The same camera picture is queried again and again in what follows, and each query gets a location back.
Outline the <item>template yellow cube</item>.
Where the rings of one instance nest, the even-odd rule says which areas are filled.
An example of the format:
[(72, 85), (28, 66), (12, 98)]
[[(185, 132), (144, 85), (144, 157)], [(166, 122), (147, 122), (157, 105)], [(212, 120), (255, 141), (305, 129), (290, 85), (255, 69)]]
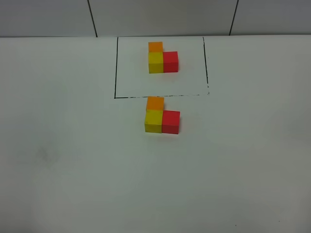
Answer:
[(163, 73), (163, 52), (148, 53), (149, 73)]

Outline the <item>template red cube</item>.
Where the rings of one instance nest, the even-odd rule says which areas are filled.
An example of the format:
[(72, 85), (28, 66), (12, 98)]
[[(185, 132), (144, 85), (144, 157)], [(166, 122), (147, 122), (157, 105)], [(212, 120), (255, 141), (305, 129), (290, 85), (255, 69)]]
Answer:
[(163, 52), (163, 72), (178, 72), (179, 59), (177, 51), (165, 51)]

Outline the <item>template orange cube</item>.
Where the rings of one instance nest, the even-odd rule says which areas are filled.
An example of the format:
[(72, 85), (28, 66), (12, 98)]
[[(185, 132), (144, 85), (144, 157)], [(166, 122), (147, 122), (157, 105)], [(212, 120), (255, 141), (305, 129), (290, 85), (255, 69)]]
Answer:
[(148, 51), (149, 52), (163, 52), (163, 42), (149, 42)]

